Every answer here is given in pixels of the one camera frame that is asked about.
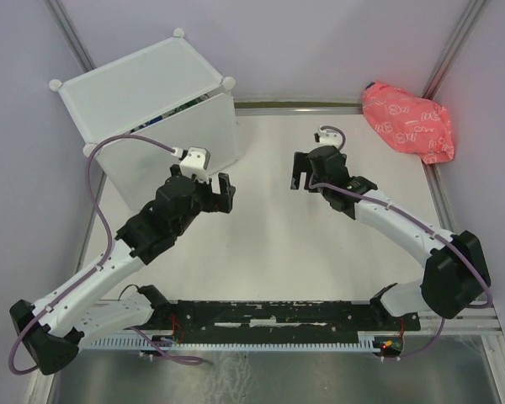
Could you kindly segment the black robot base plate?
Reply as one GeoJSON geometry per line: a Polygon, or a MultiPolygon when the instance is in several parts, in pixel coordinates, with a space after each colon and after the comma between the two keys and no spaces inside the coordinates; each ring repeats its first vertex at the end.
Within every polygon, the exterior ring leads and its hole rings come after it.
{"type": "Polygon", "coordinates": [[[164,303],[146,329],[178,331],[187,343],[353,342],[358,332],[419,331],[418,314],[394,317],[377,303],[191,301],[164,303]]]}

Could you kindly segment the green canvas sneaker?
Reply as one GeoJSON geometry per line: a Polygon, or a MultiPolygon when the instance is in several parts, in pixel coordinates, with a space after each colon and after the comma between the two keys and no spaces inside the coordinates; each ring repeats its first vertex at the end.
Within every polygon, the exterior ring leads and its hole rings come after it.
{"type": "Polygon", "coordinates": [[[179,105],[178,107],[169,110],[168,112],[164,113],[163,116],[169,117],[174,114],[178,114],[178,113],[182,112],[183,110],[189,109],[197,104],[204,102],[208,98],[209,98],[209,96],[207,94],[203,94],[203,95],[199,96],[198,98],[194,98],[194,99],[186,102],[185,104],[179,105]]]}

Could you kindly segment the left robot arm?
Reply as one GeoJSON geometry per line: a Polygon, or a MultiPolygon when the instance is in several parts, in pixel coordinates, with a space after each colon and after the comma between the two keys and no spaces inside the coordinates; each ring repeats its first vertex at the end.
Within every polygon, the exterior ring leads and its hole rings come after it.
{"type": "Polygon", "coordinates": [[[212,182],[179,169],[110,238],[106,249],[66,283],[35,302],[18,300],[9,309],[17,338],[8,357],[16,375],[23,372],[14,364],[19,347],[34,360],[28,373],[38,370],[53,375],[67,367],[90,343],[129,327],[147,324],[164,326],[169,308],[160,302],[154,287],[142,287],[123,303],[97,307],[96,302],[119,282],[147,266],[172,248],[201,213],[232,210],[236,188],[228,174],[217,176],[219,192],[212,182]]]}

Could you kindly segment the blue canvas sneaker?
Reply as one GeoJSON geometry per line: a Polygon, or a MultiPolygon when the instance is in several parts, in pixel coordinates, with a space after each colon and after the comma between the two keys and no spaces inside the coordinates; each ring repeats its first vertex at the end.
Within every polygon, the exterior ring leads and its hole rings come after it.
{"type": "Polygon", "coordinates": [[[151,126],[151,125],[154,125],[160,121],[163,120],[163,117],[160,115],[160,116],[157,116],[156,118],[152,119],[152,120],[148,120],[147,122],[143,123],[143,124],[140,124],[136,127],[134,127],[133,129],[130,130],[130,134],[133,134],[139,130],[143,130],[144,128],[148,127],[148,126],[151,126]]]}

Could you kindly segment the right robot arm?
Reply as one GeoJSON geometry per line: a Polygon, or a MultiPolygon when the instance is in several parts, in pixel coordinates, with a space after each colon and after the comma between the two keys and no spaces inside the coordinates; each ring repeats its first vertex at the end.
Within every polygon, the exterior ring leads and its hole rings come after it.
{"type": "Polygon", "coordinates": [[[296,152],[290,187],[319,193],[333,210],[376,229],[423,268],[419,280],[390,284],[375,295],[379,302],[369,309],[373,325],[388,329],[417,311],[453,319],[464,309],[490,307],[492,282],[479,238],[421,221],[375,183],[350,175],[346,159],[335,146],[296,152]]]}

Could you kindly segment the white plastic shoe cabinet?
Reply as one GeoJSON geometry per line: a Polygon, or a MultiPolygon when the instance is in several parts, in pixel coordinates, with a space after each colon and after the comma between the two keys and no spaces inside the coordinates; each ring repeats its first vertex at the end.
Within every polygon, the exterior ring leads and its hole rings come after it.
{"type": "Polygon", "coordinates": [[[175,29],[169,39],[66,82],[53,79],[49,87],[59,93],[79,130],[85,154],[112,136],[163,117],[133,133],[132,140],[104,146],[95,157],[128,208],[136,211],[154,197],[177,162],[162,145],[208,150],[208,174],[243,157],[231,96],[235,84],[187,42],[182,29],[175,29]],[[204,102],[163,116],[203,94],[209,96],[204,102]]]}

